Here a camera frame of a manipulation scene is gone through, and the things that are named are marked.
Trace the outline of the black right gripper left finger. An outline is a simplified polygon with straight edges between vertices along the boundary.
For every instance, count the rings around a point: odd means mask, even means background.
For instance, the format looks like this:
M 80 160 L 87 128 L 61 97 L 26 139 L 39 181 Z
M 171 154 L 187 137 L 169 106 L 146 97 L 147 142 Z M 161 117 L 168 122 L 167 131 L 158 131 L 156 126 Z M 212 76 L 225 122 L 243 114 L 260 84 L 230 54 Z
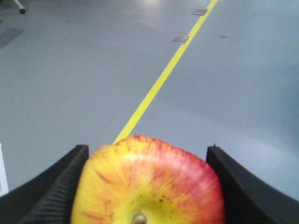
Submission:
M 0 198 L 2 224 L 68 224 L 87 145 L 77 145 L 37 177 Z

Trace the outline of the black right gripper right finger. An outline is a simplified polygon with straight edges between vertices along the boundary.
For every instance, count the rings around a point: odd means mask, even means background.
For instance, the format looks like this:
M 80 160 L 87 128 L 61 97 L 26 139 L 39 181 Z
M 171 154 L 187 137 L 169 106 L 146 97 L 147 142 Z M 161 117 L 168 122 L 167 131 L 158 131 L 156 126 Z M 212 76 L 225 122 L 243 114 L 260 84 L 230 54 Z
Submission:
M 207 163 L 222 187 L 227 224 L 297 224 L 299 202 L 249 172 L 225 151 L 209 146 Z

